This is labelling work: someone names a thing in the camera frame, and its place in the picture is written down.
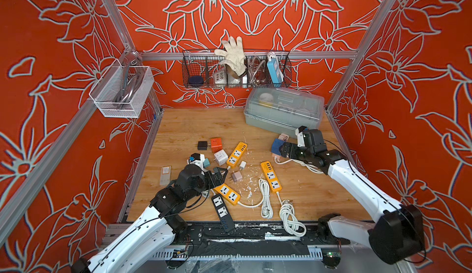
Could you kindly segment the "pink power strip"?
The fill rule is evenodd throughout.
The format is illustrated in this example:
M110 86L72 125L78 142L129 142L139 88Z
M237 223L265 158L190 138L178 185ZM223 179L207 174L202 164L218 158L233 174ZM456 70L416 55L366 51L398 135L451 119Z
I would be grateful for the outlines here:
M287 141L289 141L290 136L287 135L287 134L280 134L278 139L281 140L281 141L287 142Z

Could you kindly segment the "white teal plug adapter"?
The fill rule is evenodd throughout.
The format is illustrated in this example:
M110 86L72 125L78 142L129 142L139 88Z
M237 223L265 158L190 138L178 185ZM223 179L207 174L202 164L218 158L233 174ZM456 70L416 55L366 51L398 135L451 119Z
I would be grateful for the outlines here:
M229 158L227 153L224 150L220 150L214 153L214 157L215 157L215 161L217 162L219 166L223 166L224 164L226 164Z

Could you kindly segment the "small black cube adapter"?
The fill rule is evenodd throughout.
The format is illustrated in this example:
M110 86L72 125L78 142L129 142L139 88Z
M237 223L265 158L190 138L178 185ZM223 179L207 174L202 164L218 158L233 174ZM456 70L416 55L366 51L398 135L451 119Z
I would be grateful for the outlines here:
M207 141L198 141L197 143L198 150L207 150L208 149L208 142Z

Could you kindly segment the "black power strip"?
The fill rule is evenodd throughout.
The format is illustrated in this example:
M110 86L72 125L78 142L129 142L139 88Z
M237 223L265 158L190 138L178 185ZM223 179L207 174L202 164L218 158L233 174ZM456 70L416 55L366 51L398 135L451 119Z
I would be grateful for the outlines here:
M229 210L224 202L222 195L217 194L211 197L211 202L218 214L223 230L225 232L232 232L235 230L235 224Z

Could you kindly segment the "blue cube adapter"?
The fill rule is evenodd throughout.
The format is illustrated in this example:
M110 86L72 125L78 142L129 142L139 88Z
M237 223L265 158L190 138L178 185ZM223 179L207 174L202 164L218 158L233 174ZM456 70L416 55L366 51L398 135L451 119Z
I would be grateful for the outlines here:
M281 151L280 148L284 145L285 141L280 140L280 139L275 139L271 145L271 153L274 156L281 156Z

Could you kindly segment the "orange-red cube adapter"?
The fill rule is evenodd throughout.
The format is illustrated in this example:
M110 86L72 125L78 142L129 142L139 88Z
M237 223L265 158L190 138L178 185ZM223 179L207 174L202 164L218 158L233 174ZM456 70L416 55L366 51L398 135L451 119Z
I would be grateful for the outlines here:
M221 137L210 139L211 151L217 153L223 149Z

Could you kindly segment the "small pink USB charger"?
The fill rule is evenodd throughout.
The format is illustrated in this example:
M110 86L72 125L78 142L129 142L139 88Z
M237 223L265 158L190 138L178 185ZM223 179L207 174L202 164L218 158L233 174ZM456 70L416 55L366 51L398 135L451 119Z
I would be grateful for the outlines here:
M232 180L234 182L240 182L243 180L243 176L242 176L242 173L240 171L237 171L237 172L233 172L231 174L231 177L232 177Z

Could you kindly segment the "short yellow power strip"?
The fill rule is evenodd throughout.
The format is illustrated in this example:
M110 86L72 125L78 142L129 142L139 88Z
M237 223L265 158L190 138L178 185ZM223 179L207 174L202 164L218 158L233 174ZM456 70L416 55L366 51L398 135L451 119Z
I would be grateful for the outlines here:
M244 142L239 142L234 151L227 160L227 166L234 169L240 162L243 154L246 152L248 145Z

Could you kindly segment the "small white plug adapter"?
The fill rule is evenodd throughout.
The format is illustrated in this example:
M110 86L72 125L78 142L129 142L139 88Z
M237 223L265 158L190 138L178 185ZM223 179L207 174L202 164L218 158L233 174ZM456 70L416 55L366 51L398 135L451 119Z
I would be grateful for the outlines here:
M242 171L246 167L247 163L245 161L241 161L239 165L239 169Z

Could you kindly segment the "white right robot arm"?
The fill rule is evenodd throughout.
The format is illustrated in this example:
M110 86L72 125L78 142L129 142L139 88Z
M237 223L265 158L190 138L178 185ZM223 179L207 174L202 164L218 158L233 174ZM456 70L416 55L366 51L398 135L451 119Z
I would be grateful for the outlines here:
M346 239L370 248L384 263L395 264L417 253L425 253L423 215L414 205L389 196L363 176L338 150L328 150L318 129L296 129L297 142L283 142L280 156L316 167L338 182L367 211L372 221L350 220L333 213L318 220L322 241Z

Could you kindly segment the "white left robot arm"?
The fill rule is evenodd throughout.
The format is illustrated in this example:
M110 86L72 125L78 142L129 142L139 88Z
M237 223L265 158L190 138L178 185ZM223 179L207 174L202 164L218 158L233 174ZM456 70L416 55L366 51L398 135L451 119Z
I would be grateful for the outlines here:
M73 273L133 273L153 254L182 241L188 224L180 216L188 201L203 192L221 186L228 170L215 167L204 171L188 164L177 179L157 192L149 206L111 244L90 259L80 258L71 267Z

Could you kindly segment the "small teal plug adapter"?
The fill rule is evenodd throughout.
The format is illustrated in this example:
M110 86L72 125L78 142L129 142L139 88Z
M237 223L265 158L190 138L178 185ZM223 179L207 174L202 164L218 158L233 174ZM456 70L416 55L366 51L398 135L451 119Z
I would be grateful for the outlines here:
M209 166L210 166L210 160L209 160L208 158L206 158L206 159L204 160L203 165L204 165L204 168L209 167Z

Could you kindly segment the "white socket in basket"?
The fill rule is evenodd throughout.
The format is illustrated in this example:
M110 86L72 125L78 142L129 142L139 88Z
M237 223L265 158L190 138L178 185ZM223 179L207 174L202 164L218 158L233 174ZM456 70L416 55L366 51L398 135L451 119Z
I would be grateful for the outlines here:
M213 81L217 87L225 87L227 85L227 71L225 68L216 70L213 74Z

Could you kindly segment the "small transparent plastic card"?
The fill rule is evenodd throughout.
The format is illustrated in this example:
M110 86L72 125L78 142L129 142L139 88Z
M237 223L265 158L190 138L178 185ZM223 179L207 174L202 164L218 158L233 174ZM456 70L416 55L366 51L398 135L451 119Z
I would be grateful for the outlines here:
M160 186L165 187L170 183L171 173L172 173L171 166L164 166L161 168Z

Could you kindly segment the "grey plastic storage box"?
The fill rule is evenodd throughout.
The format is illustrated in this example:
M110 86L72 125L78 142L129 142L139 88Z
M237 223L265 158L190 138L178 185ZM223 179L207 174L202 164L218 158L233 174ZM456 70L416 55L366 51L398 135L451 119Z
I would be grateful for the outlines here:
M288 88L263 87L252 90L244 110L246 123L278 134L296 137L301 126L319 128L324 98Z

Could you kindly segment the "blue power bank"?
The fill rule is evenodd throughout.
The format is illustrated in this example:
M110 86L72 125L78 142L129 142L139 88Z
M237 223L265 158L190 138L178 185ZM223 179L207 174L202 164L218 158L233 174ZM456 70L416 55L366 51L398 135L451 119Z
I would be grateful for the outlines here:
M284 76L279 67L279 59L273 52L267 54L267 69L274 87L281 87Z

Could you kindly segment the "dark round item in basket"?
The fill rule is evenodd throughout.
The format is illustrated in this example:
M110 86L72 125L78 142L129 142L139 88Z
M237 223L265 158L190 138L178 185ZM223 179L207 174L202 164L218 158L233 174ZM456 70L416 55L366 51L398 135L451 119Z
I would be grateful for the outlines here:
M190 87L201 87L204 85L204 78L201 75L190 76L188 80L188 85Z

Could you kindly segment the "white work glove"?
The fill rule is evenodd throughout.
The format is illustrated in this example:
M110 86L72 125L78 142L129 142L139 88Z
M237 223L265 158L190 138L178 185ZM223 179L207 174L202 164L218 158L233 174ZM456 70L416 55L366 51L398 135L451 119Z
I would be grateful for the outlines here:
M224 58L220 64L228 65L237 75L237 78L242 77L247 70L242 37L229 37L228 41L223 40L221 44L223 49L214 50L216 56Z

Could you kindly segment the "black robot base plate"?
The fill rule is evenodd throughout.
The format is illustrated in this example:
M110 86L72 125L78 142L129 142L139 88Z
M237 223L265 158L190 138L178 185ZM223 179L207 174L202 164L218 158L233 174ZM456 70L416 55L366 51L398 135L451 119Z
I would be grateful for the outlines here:
M238 221L235 228L226 232L222 224L216 221L190 221L186 234L195 245L205 241L249 242L249 241L288 241L302 245L350 245L347 239L323 240L318 233L318 223L305 223L307 232L302 237L288 234L280 221Z

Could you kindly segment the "aluminium frame post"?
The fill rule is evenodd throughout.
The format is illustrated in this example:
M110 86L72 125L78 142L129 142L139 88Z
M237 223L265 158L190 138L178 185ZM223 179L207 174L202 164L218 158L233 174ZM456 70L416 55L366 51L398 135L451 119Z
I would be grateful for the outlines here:
M126 51L135 51L135 45L130 36L128 28L120 14L118 6L115 0L102 0L105 9L107 10L110 20L114 25L115 31L117 32L120 41L124 45Z

